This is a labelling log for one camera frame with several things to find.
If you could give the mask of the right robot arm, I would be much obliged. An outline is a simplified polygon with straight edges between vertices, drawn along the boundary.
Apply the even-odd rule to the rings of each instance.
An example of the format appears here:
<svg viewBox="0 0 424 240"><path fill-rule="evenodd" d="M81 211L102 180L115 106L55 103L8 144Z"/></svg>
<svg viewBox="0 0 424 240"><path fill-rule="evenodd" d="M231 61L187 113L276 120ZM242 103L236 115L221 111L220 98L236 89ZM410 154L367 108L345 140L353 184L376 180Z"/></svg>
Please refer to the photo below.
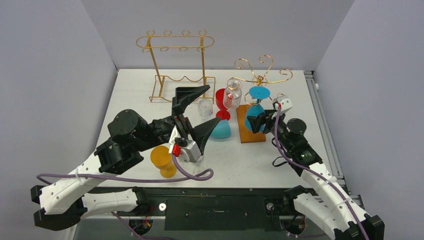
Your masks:
<svg viewBox="0 0 424 240"><path fill-rule="evenodd" d="M266 110L258 116L247 116L253 133L271 133L281 157L320 197L315 199L301 185L285 192L283 209L310 219L332 240L382 240L385 224L371 216L339 185L321 157L310 146L304 134L306 123L299 118L284 121L280 110Z"/></svg>

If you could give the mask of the blue plastic goblet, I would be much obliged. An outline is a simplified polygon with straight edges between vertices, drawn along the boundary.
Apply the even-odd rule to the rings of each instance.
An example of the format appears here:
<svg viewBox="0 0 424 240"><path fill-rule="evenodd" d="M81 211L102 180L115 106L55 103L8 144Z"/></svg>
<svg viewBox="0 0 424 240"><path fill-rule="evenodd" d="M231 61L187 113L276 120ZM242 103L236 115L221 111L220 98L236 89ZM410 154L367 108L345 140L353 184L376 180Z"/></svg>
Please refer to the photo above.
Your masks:
<svg viewBox="0 0 424 240"><path fill-rule="evenodd" d="M213 139L226 139L231 137L231 126L228 120L221 120L211 132L210 137Z"/></svg>
<svg viewBox="0 0 424 240"><path fill-rule="evenodd" d="M244 125L249 131L251 131L251 127L248 123L247 116L256 117L260 113L264 113L265 110L261 106L261 101L268 98L271 95L271 92L268 88L264 86L253 86L249 89L247 94L253 99L253 103L249 104L249 107L245 114Z"/></svg>

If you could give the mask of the clear patterned wine glass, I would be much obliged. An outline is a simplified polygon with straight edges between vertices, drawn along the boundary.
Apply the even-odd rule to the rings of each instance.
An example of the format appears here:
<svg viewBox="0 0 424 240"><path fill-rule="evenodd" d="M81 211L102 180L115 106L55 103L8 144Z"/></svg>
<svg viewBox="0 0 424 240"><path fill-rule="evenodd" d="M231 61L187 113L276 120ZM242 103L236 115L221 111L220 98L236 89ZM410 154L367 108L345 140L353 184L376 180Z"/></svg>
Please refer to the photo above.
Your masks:
<svg viewBox="0 0 424 240"><path fill-rule="evenodd" d="M236 78L230 78L224 89L223 105L227 109L236 109L239 107L242 96L242 82Z"/></svg>

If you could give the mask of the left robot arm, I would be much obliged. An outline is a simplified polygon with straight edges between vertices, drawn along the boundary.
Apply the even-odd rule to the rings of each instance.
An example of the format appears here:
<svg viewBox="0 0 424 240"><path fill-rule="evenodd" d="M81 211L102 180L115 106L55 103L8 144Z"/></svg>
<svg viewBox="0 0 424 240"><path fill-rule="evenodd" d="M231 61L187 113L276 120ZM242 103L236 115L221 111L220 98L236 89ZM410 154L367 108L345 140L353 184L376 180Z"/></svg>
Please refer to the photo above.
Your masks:
<svg viewBox="0 0 424 240"><path fill-rule="evenodd" d="M170 116L147 122L136 111L124 109L108 124L109 138L73 171L55 174L56 181L31 188L31 199L40 208L33 215L39 228L61 231L82 219L105 213L147 213L150 202L142 187L92 193L106 180L123 181L122 174L143 161L142 152L163 147L161 160L170 158L178 171L181 163L196 163L220 122L218 117L192 126L186 108L210 89L209 85L177 87Z"/></svg>

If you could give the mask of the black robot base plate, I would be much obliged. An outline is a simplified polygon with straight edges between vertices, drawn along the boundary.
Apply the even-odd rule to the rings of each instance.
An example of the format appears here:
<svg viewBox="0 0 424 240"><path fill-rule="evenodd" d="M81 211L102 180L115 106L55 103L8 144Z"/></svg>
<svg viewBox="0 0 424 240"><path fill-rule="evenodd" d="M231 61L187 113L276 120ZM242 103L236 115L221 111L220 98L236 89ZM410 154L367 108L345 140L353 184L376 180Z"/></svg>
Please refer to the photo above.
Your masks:
<svg viewBox="0 0 424 240"><path fill-rule="evenodd" d="M159 217L166 231L279 231L303 214L289 202L287 188L143 189L141 210L122 217Z"/></svg>

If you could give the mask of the gold hook rack wooden base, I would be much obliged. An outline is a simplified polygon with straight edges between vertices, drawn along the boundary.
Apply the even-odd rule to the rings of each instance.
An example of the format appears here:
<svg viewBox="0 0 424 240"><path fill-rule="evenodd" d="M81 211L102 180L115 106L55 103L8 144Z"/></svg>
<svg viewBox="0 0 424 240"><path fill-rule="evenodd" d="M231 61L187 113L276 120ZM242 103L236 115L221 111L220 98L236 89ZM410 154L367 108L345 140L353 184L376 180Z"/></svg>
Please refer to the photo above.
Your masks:
<svg viewBox="0 0 424 240"><path fill-rule="evenodd" d="M240 141L242 143L255 143L255 140L251 140L251 136L256 134L264 135L262 131L266 123L262 121L262 117L271 114L272 111L266 111L261 106L261 102L267 98L270 99L272 103L275 102L275 100L271 98L271 91L266 88L266 85L286 82L293 78L293 72L290 69L282 68L279 70L279 74L285 76L285 78L269 82L266 76L274 64L274 59L270 55L262 55L259 57L258 61L262 64L270 61L270 65L263 75L256 74L247 59L239 58L234 61L234 66L237 69L243 69L244 64L247 64L253 75L251 80L245 80L239 77L232 78L239 82L242 81L253 84L253 87L246 93L246 95L250 95L252 102L246 102L246 113L244 118L245 128L240 132Z"/></svg>

